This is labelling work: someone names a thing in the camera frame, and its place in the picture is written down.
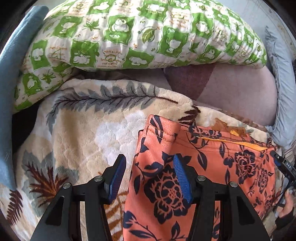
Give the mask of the person right hand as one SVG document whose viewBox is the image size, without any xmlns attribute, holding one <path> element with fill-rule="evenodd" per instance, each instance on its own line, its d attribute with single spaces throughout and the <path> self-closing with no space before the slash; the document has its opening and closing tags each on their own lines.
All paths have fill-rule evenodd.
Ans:
<svg viewBox="0 0 296 241">
<path fill-rule="evenodd" d="M 287 190 L 285 192 L 285 205 L 284 207 L 277 207 L 277 213 L 278 213 L 278 218 L 283 218 L 284 216 L 287 216 L 289 213 L 291 213 L 293 209 L 293 199 L 290 193 L 290 190 Z"/>
</svg>

